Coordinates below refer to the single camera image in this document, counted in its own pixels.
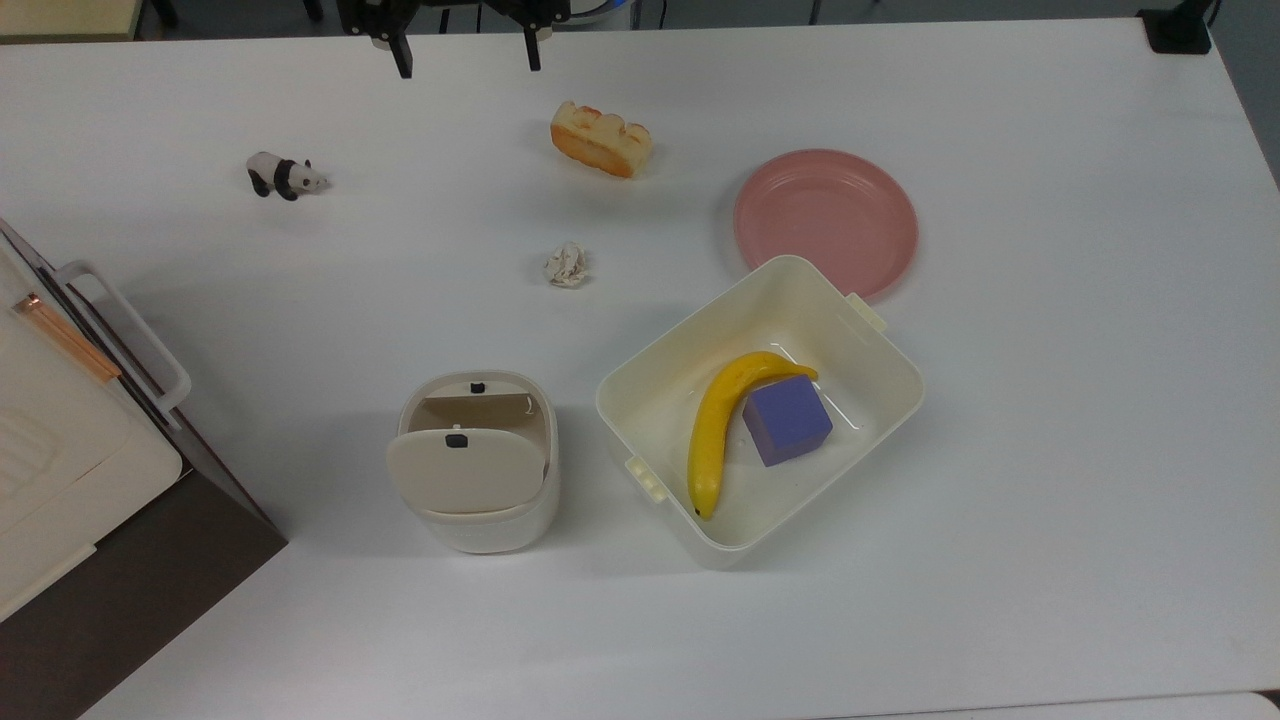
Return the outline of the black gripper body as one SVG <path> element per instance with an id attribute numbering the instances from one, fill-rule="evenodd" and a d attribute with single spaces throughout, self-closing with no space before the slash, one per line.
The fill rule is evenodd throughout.
<path id="1" fill-rule="evenodd" d="M 390 41 L 403 36 L 420 8 L 452 9 L 486 6 L 516 23 L 522 32 L 536 33 L 566 22 L 571 1 L 338 1 L 342 29 L 347 35 L 367 35 Z"/>

